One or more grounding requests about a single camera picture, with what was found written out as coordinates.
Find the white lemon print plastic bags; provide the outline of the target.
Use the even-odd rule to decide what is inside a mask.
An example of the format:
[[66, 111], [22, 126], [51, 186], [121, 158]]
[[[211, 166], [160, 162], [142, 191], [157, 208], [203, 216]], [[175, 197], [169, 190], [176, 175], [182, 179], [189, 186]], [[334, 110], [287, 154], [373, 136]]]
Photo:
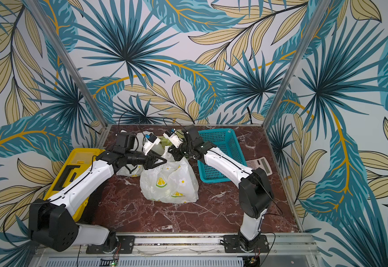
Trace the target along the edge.
[[143, 196], [148, 200], [170, 204], [196, 202], [199, 185], [187, 159], [176, 161], [168, 151], [162, 157], [167, 160], [165, 164], [141, 173]]

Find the green avocado print plastic bag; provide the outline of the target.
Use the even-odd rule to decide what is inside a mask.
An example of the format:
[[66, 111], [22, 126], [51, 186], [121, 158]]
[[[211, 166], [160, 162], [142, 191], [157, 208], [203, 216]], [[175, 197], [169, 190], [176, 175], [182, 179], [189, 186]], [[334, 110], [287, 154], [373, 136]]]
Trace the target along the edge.
[[169, 147], [172, 146], [172, 143], [169, 140], [167, 140], [163, 135], [162, 137], [160, 137], [160, 140], [163, 146], [169, 146]]

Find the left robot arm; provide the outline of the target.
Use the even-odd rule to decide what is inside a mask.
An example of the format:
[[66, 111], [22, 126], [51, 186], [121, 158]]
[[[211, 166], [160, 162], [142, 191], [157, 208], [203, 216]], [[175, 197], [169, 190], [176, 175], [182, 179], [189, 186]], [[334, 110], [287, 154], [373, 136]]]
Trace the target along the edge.
[[73, 216], [84, 201], [121, 168], [141, 165], [149, 170], [167, 162], [152, 150], [160, 144], [157, 136], [146, 135], [142, 151], [133, 149], [135, 139], [135, 134], [118, 133], [112, 149], [94, 157], [79, 178], [47, 200], [34, 201], [29, 208], [29, 239], [58, 252], [77, 245], [95, 245], [106, 253], [115, 251], [118, 248], [115, 232], [97, 225], [78, 224]]

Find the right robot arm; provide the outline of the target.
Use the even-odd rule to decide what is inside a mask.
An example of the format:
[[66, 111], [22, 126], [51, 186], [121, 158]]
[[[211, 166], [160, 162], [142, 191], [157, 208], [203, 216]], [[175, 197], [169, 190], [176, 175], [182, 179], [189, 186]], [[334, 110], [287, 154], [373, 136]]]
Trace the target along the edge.
[[178, 137], [175, 129], [164, 133], [164, 137], [172, 143], [169, 152], [176, 161], [185, 157], [199, 160], [224, 174], [236, 185], [244, 217], [238, 232], [239, 241], [233, 247], [239, 247], [244, 252], [253, 251], [261, 237], [264, 215], [274, 200], [265, 170], [245, 166], [226, 155], [212, 142], [204, 141], [195, 125], [183, 128], [182, 133], [183, 140]]

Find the teal plastic basket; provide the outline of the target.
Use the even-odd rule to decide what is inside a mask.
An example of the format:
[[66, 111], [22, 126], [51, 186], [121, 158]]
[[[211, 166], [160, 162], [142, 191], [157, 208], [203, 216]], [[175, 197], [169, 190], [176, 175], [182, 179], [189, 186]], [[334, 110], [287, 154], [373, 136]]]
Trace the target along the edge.
[[201, 130], [198, 132], [205, 142], [215, 147], [207, 152], [204, 161], [198, 161], [200, 179], [207, 184], [235, 182], [252, 173], [237, 140], [235, 131], [227, 129]]

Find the white calculator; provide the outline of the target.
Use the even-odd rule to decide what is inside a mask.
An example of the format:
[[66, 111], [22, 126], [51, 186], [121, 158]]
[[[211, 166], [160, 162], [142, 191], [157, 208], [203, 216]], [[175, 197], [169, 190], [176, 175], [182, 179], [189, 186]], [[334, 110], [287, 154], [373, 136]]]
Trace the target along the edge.
[[273, 174], [272, 168], [270, 167], [270, 165], [265, 157], [261, 157], [261, 158], [254, 159], [254, 160], [249, 160], [246, 162], [246, 165], [254, 170], [256, 170], [258, 168], [263, 169], [266, 172], [267, 176], [270, 176]]

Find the yellow plastic toolbox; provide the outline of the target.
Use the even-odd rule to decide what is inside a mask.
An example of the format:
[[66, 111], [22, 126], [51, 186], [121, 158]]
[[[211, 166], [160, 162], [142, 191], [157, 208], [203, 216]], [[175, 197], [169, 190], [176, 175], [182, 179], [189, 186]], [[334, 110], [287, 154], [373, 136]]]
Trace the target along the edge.
[[91, 167], [92, 161], [102, 152], [104, 152], [103, 149], [96, 148], [74, 149], [69, 154], [43, 199], [48, 200], [51, 196], [69, 186], [75, 179], [80, 178]]

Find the left metal corner post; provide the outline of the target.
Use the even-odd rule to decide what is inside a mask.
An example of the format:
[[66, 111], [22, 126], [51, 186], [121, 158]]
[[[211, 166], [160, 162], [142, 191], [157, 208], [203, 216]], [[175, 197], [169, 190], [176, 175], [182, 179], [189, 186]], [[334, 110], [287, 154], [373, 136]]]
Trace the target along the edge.
[[47, 18], [47, 14], [38, 1], [27, 0], [25, 1], [25, 4], [27, 8], [33, 13], [34, 18], [42, 28], [45, 36], [56, 50], [57, 56], [60, 57], [62, 64], [66, 67], [67, 72], [71, 75], [73, 81], [78, 86], [78, 89], [84, 96], [86, 102], [90, 105], [94, 116], [103, 127], [107, 127], [107, 120], [99, 110], [95, 100], [93, 99], [93, 96], [90, 94], [87, 88], [87, 85], [79, 74], [74, 62], [71, 60], [70, 55], [64, 47], [60, 37], [56, 33], [57, 28], [53, 28], [53, 24], [51, 23], [50, 19]]

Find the metal corner post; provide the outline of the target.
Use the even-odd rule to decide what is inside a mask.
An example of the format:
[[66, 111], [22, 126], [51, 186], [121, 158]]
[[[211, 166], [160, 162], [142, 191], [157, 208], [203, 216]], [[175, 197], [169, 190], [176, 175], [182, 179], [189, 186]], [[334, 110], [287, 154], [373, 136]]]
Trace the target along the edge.
[[300, 39], [299, 45], [294, 53], [294, 56], [289, 64], [289, 67], [286, 70], [286, 73], [282, 79], [282, 82], [274, 95], [273, 102], [268, 109], [268, 113], [265, 117], [265, 120], [263, 122], [263, 128], [264, 130], [267, 130], [268, 127], [271, 124], [271, 121], [273, 119], [274, 114], [276, 113], [276, 110], [279, 107], [279, 103], [281, 102], [285, 90], [287, 86], [289, 85], [290, 79], [293, 77], [294, 71], [297, 67], [297, 65], [302, 60], [306, 49], [308, 48], [311, 40], [313, 39], [315, 35], [316, 29], [319, 27], [319, 24], [325, 15], [325, 11], [327, 7], [329, 6], [330, 1], [319, 1], [316, 10], [314, 11], [312, 15], [312, 19], [307, 24], [306, 32], [303, 38]]
[[45, 36], [56, 50], [57, 56], [60, 57], [62, 64], [66, 67], [67, 72], [71, 75], [73, 81], [78, 86], [78, 89], [84, 96], [86, 102], [90, 105], [94, 116], [103, 127], [107, 127], [107, 120], [99, 110], [95, 100], [93, 99], [93, 96], [90, 94], [87, 88], [87, 85], [79, 74], [74, 62], [71, 60], [70, 55], [64, 47], [60, 37], [56, 33], [57, 28], [53, 28], [53, 24], [51, 23], [50, 19], [47, 18], [47, 14], [38, 1], [27, 0], [25, 1], [25, 4], [27, 8], [33, 13], [34, 18], [42, 28]]

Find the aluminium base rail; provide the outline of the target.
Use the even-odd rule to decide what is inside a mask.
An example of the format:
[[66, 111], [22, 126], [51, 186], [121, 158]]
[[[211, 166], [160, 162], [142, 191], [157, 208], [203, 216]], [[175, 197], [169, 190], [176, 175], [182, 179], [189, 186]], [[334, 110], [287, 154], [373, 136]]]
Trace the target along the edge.
[[246, 253], [229, 233], [129, 233], [118, 254], [93, 254], [87, 247], [58, 253], [37, 251], [31, 267], [323, 267], [310, 233], [266, 233]]

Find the right metal corner post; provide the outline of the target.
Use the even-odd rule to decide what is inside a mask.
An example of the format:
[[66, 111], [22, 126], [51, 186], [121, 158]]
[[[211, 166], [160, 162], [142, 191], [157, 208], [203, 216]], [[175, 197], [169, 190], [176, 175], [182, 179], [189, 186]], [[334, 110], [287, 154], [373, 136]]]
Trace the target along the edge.
[[294, 71], [297, 67], [297, 65], [302, 60], [306, 49], [308, 48], [311, 40], [313, 39], [315, 35], [316, 29], [319, 27], [319, 24], [325, 15], [325, 11], [327, 7], [329, 6], [330, 1], [319, 1], [316, 10], [314, 11], [312, 15], [312, 19], [307, 24], [306, 32], [303, 38], [300, 39], [299, 45], [294, 53], [294, 56], [289, 64], [289, 67], [286, 70], [286, 73], [282, 79], [282, 82], [274, 95], [273, 102], [268, 109], [268, 113], [265, 117], [265, 120], [263, 122], [263, 128], [264, 130], [267, 130], [268, 127], [271, 124], [271, 121], [273, 119], [274, 114], [276, 113], [276, 110], [279, 107], [279, 103], [281, 102], [285, 90], [287, 86], [289, 85], [290, 79], [293, 77]]

